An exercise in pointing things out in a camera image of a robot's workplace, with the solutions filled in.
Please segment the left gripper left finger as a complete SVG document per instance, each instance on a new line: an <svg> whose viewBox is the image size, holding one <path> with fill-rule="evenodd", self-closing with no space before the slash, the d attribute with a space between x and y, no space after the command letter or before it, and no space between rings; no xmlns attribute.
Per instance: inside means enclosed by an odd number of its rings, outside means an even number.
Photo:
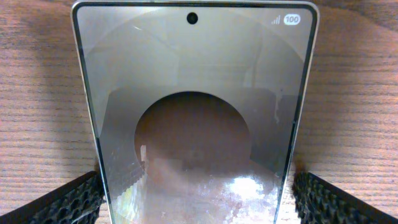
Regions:
<svg viewBox="0 0 398 224"><path fill-rule="evenodd" d="M101 175L90 171L22 207L1 215L1 223L94 224L99 218L103 197Z"/></svg>

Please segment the bronze Galaxy smartphone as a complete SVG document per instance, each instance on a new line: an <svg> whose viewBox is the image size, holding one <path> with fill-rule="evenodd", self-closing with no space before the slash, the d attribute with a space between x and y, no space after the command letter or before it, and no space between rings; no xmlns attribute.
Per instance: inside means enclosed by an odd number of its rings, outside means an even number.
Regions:
<svg viewBox="0 0 398 224"><path fill-rule="evenodd" d="M319 10L308 1L77 1L113 223L275 223Z"/></svg>

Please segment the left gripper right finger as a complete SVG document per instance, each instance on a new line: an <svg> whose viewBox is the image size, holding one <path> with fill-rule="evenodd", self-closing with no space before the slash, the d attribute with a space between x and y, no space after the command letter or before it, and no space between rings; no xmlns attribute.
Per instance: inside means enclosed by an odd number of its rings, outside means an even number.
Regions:
<svg viewBox="0 0 398 224"><path fill-rule="evenodd" d="M294 175L292 191L301 223L397 224L397 218L310 172Z"/></svg>

